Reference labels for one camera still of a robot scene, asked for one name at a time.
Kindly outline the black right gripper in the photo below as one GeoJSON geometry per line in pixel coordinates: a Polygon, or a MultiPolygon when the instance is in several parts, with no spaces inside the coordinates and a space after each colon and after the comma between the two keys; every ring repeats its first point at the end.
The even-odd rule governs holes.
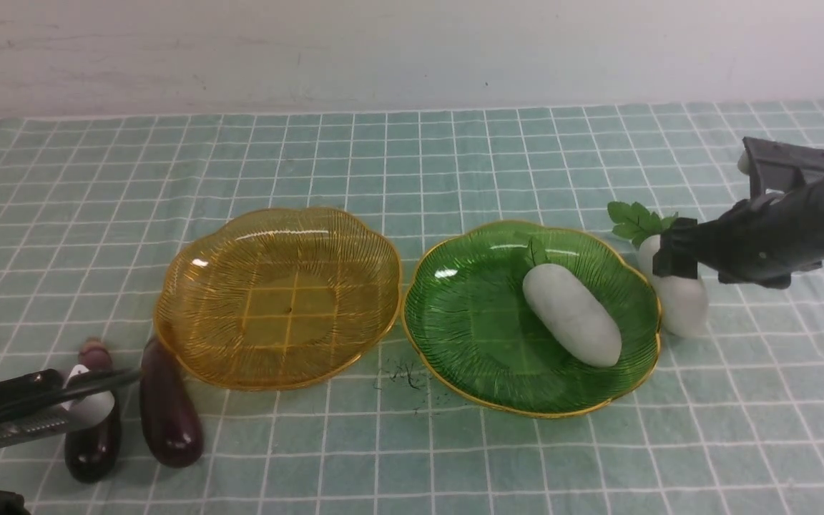
{"type": "Polygon", "coordinates": [[[823,261],[824,178],[785,195],[744,199],[703,224],[677,218],[659,235],[652,273],[698,278],[700,263],[715,270],[722,283],[785,289],[792,274],[819,268],[823,261]]]}

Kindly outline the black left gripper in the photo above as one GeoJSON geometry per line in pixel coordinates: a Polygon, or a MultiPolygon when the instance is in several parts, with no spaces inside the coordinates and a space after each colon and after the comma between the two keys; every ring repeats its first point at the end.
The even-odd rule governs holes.
{"type": "Polygon", "coordinates": [[[58,436],[67,427],[58,404],[49,404],[59,391],[68,396],[89,396],[137,383],[138,368],[87,371],[66,381],[62,372],[47,369],[0,381],[0,448],[58,436]]]}

